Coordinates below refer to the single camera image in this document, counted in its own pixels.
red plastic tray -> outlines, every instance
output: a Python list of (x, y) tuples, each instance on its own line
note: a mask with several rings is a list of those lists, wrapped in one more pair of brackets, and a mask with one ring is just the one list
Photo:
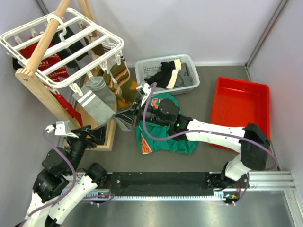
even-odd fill
[(231, 127), (254, 123), (270, 138), (268, 86), (219, 77), (211, 123)]

gray floor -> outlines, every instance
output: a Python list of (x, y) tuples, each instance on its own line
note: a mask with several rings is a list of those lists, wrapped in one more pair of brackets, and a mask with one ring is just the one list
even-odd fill
[[(214, 90), (218, 76), (248, 80), (244, 66), (197, 67), (200, 86), (190, 93), (176, 95), (185, 116), (210, 122), (214, 100)], [(135, 78), (134, 69), (130, 69)], [(221, 171), (224, 164), (232, 160), (236, 152), (200, 143), (191, 155), (170, 151), (157, 151), (142, 155), (135, 139), (135, 132), (116, 129), (111, 152), (86, 151), (80, 167), (87, 168), (91, 163), (101, 164), (108, 172), (207, 172)], [(267, 167), (274, 165), (268, 158)]]
[(112, 201), (79, 204), (61, 227), (294, 227), (283, 192), (249, 192), (221, 201)]

drying rack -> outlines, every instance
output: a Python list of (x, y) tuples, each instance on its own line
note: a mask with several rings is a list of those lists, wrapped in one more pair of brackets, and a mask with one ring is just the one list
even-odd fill
[[(98, 66), (103, 70), (108, 70), (107, 59), (114, 56), (116, 60), (119, 61), (120, 56), (122, 54), (124, 42), (120, 37), (97, 25), (95, 22), (88, 19), (81, 13), (77, 12), (72, 8), (68, 8), (70, 1), (71, 0), (61, 0), (55, 12), (45, 15), (34, 21), (31, 21), (13, 30), (5, 32), (0, 36), (0, 43), (7, 49), (7, 54), (16, 58), (19, 64), (24, 67), (23, 69), (18, 69), (15, 76), (28, 88), (28, 90), (30, 90), (40, 100), (40, 102), (42, 102), (53, 113), (53, 115), (58, 120), (70, 120), (73, 124), (73, 128), (78, 128), (80, 127), (79, 123), (66, 112), (66, 110), (54, 98), (51, 92), (45, 87), (45, 85), (49, 86), (52, 89), (64, 88), (69, 86), (74, 92), (81, 94), (81, 90), (78, 87), (77, 83), (75, 83), (75, 81), (82, 76), (88, 76), (91, 78), (92, 76), (94, 76), (91, 71)], [(72, 18), (67, 20), (66, 22), (63, 22), (62, 18), (65, 13), (69, 13), (68, 16), (71, 15)], [(86, 28), (82, 29), (75, 35), (64, 39), (64, 35), (66, 35), (66, 27), (71, 26), (73, 24), (78, 24), (79, 26), (85, 24)], [(21, 39), (18, 34), (26, 30), (32, 31), (35, 26), (38, 25), (47, 26), (42, 34), (39, 34), (25, 42), (20, 42)], [(62, 31), (61, 33), (59, 33), (61, 42), (52, 47), (49, 47), (49, 44), (54, 34), (60, 31)], [(71, 54), (69, 57), (61, 60), (59, 63), (49, 67), (44, 71), (38, 69), (42, 59), (45, 59), (55, 53), (58, 53), (59, 51), (68, 48), (70, 45), (79, 41), (80, 39), (95, 33), (99, 35), (98, 39), (88, 44), (81, 50)], [(9, 42), (9, 40), (11, 39), (18, 40), (19, 43), (13, 46)], [(26, 48), (27, 46), (30, 46), (36, 42), (39, 43), (35, 48), (31, 58), (26, 59), (19, 53), (21, 49)], [(56, 71), (57, 69), (66, 65), (72, 60), (75, 60), (77, 57), (90, 51), (92, 48), (102, 44), (103, 42), (115, 43), (115, 46), (110, 51), (94, 59), (90, 64), (73, 73), (63, 81), (54, 82), (48, 78), (48, 74)], [(92, 128), (97, 127), (96, 122), (83, 108), (81, 108), (80, 105), (76, 107), (76, 110), (82, 115), (83, 125), (90, 124), (92, 125)], [(106, 142), (104, 146), (98, 146), (96, 150), (111, 150), (113, 145), (115, 128), (116, 122), (110, 120), (107, 127)]]

white plastic basket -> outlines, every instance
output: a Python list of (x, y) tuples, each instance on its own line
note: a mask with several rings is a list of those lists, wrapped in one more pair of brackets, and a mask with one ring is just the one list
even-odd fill
[(193, 88), (199, 86), (200, 80), (199, 80), (198, 72), (190, 56), (187, 54), (179, 54), (179, 55), (172, 55), (167, 57), (159, 57), (159, 58), (152, 58), (152, 59), (138, 61), (135, 66), (137, 83), (139, 84), (142, 81), (144, 81), (145, 78), (149, 77), (147, 75), (147, 72), (161, 67), (161, 62), (170, 62), (176, 59), (181, 59), (181, 63), (186, 63), (189, 75), (193, 78), (194, 84), (187, 87), (179, 87), (173, 89), (165, 89), (163, 91), (155, 91), (154, 94), (159, 94), (164, 92), (170, 92), (172, 95), (183, 94), (190, 92)]

white wall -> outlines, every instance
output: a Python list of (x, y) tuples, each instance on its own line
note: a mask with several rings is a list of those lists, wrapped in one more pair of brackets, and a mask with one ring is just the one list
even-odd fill
[[(60, 0), (44, 0), (54, 11)], [(201, 64), (245, 63), (280, 0), (89, 0), (96, 21), (125, 41), (129, 66), (187, 53)], [(73, 0), (72, 7), (77, 6)]]
[[(42, 16), (33, 0), (5, 1), (0, 7), (0, 34)], [(50, 147), (42, 132), (52, 114), (17, 80), (12, 59), (0, 47), (0, 226), (21, 222), (31, 189)]]
[(271, 138), (303, 199), (303, 2), (291, 0), (251, 67), (269, 85)]

